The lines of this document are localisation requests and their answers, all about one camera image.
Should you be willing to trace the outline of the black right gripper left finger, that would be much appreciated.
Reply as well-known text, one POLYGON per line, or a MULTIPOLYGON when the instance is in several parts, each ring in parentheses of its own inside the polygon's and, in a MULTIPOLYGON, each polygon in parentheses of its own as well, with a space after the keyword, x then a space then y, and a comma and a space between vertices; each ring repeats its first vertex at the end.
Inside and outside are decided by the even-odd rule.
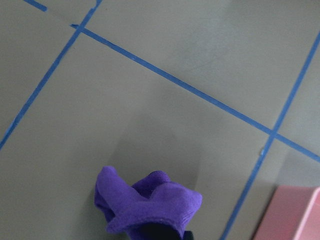
POLYGON ((144 237, 147 240, 174 240, 175 230, 170 226, 159 223, 150 223, 143 227, 144 237))

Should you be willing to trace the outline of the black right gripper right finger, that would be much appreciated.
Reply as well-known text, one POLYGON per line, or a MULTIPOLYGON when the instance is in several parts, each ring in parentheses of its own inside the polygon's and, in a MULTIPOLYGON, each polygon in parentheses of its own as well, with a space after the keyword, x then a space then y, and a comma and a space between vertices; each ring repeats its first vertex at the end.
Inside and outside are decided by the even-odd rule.
POLYGON ((190 230, 186 230, 183 234, 183 240, 194 240, 193 232, 190 230))

